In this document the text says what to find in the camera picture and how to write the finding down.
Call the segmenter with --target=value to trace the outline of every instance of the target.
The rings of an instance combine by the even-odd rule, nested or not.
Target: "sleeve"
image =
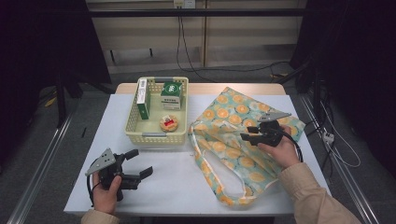
[[[117,217],[96,210],[88,211],[81,219],[81,224],[118,224]]]
[[[279,180],[294,202],[297,223],[360,223],[318,184],[306,163],[284,170]]]

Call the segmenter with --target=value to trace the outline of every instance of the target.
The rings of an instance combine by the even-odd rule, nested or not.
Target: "green box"
[[[163,109],[180,110],[183,97],[183,84],[180,82],[164,82],[161,91]]]
[[[139,85],[137,87],[136,94],[136,104],[137,108],[139,109],[140,117],[142,119],[149,119],[150,94],[147,79],[139,79]]]

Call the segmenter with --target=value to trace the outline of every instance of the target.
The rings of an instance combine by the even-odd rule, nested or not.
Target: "white table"
[[[217,95],[190,95],[188,123],[204,111]],[[251,95],[256,100],[272,107],[290,112],[297,117],[288,95]],[[207,185],[201,170],[195,163],[190,140],[177,147],[141,147],[132,144],[124,133],[124,125],[133,100],[132,94],[111,95],[91,149],[82,166],[78,180],[70,195],[64,211],[78,216],[91,208],[85,172],[101,153],[110,147],[113,153],[125,153],[139,148],[140,155],[125,161],[123,172],[127,175],[152,166],[153,175],[142,180],[137,190],[123,190],[124,199],[118,203],[118,215],[160,217],[160,216],[283,216],[293,213],[289,195],[276,182],[264,192],[253,204],[242,207],[229,207],[220,203]],[[303,134],[299,145],[304,161],[311,168],[319,184],[330,193],[318,162]],[[226,176],[226,187],[238,185],[238,179],[226,169],[215,168]]]

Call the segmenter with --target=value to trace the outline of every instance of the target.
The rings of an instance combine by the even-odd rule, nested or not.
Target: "person's arm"
[[[120,187],[121,177],[117,175],[111,182],[108,190],[99,183],[99,174],[92,175],[93,207],[81,219],[82,224],[118,224],[120,220],[114,216],[117,205],[117,190]]]
[[[290,134],[290,127],[282,128]],[[294,202],[297,223],[360,223],[318,184],[306,163],[299,162],[294,144],[287,137],[283,137],[277,147],[265,144],[258,147],[284,168],[279,180]]]

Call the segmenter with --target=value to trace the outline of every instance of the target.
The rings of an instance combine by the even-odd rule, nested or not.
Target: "hand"
[[[289,126],[280,125],[280,127],[285,133],[291,133]],[[285,136],[282,137],[282,140],[276,147],[270,147],[263,143],[259,143],[257,146],[260,150],[270,154],[284,169],[300,162],[294,144]]]
[[[99,183],[98,172],[92,175],[92,185],[96,186]],[[104,212],[114,215],[117,205],[117,190],[121,184],[121,177],[117,175],[111,182],[108,190],[104,189],[101,184],[93,189],[93,206],[96,211]]]

